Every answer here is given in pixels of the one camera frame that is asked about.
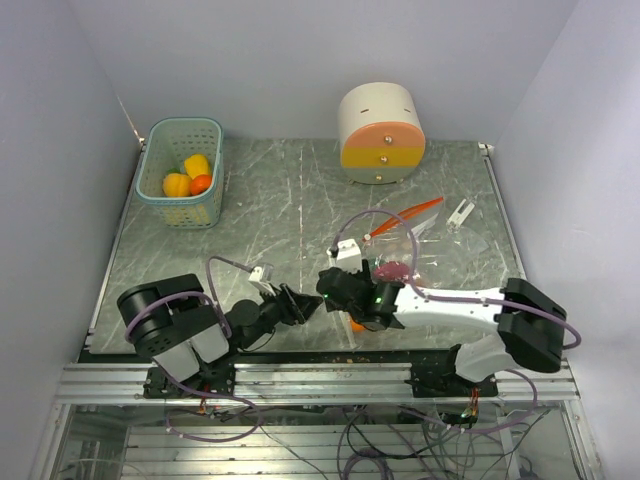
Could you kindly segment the polka dot zip bag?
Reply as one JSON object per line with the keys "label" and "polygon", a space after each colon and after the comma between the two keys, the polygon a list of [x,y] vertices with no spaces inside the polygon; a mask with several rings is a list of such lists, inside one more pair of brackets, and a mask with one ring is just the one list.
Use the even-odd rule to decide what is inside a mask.
{"label": "polka dot zip bag", "polygon": [[[373,231],[366,233],[358,241],[362,258],[369,262],[374,280],[399,281],[409,284],[412,262],[412,242],[406,230],[399,223],[385,222]],[[436,348],[438,335],[445,332],[444,327],[427,326],[422,330],[388,330],[386,334],[374,335],[357,324],[347,314],[341,318],[349,325],[347,338],[351,347],[363,349],[391,349],[404,345],[408,349]]]}

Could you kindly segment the clear red-zip bag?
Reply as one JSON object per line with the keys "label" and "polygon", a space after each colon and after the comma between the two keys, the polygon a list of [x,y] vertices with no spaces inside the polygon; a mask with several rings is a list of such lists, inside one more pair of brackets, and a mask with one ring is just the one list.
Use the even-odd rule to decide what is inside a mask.
{"label": "clear red-zip bag", "polygon": [[[445,213],[443,197],[410,206],[398,213],[413,232],[418,259],[471,261],[489,248],[480,234],[464,224],[458,230],[448,230]],[[385,222],[402,225],[395,217],[382,224]]]}

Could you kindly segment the peach coloured fake fruit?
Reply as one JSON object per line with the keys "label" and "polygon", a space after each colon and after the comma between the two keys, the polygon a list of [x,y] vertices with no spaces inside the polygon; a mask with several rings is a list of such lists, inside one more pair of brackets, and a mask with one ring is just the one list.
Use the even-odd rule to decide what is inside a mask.
{"label": "peach coloured fake fruit", "polygon": [[182,173],[167,174],[162,183],[162,190],[168,198],[184,198],[191,195],[192,179]]}

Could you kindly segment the yellow fake bell pepper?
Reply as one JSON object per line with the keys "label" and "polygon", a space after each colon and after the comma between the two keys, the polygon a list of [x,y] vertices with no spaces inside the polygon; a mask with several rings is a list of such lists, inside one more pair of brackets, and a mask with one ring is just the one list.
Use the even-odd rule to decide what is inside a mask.
{"label": "yellow fake bell pepper", "polygon": [[211,175],[212,169],[207,157],[203,154],[194,154],[183,162],[185,173],[195,179],[201,175]]}

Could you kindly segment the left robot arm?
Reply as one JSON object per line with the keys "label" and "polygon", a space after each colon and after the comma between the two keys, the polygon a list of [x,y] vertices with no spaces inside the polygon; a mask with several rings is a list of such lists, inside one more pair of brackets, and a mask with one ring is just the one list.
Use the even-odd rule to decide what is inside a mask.
{"label": "left robot arm", "polygon": [[169,373],[168,384],[178,395],[192,397],[203,387],[204,364],[253,347],[279,324],[306,323],[322,304],[317,295],[273,285],[263,267],[252,269],[249,283],[261,301],[240,300],[224,314],[194,274],[133,287],[116,301],[125,340]]}

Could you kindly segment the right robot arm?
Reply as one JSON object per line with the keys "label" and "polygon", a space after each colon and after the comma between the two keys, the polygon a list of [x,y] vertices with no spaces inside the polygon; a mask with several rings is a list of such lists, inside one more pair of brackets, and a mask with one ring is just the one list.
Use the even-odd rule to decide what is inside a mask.
{"label": "right robot arm", "polygon": [[369,331],[445,326],[481,332],[481,339],[452,347],[440,373],[442,387],[455,396],[500,371],[551,374],[561,367],[566,311],[524,279],[477,291],[430,290],[331,267],[319,273],[316,291],[329,311],[345,312]]}

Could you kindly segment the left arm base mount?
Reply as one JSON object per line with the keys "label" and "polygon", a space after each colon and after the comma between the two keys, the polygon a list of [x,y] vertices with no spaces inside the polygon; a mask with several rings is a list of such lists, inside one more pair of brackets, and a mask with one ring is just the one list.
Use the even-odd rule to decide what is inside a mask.
{"label": "left arm base mount", "polygon": [[178,383],[192,390],[231,395],[233,393],[236,369],[232,363],[200,363],[201,370],[186,380],[171,381],[166,372],[158,365],[148,371],[143,384],[145,399],[179,399],[194,397],[178,386]]}

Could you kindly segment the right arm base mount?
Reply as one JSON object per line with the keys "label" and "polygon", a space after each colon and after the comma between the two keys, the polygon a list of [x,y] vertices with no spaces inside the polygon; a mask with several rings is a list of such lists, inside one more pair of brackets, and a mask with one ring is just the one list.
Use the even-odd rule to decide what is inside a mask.
{"label": "right arm base mount", "polygon": [[415,398],[470,397],[476,390],[480,397],[496,397],[495,376],[479,383],[465,380],[455,373],[455,359],[461,344],[449,349],[409,350],[406,360],[410,364],[411,386]]}

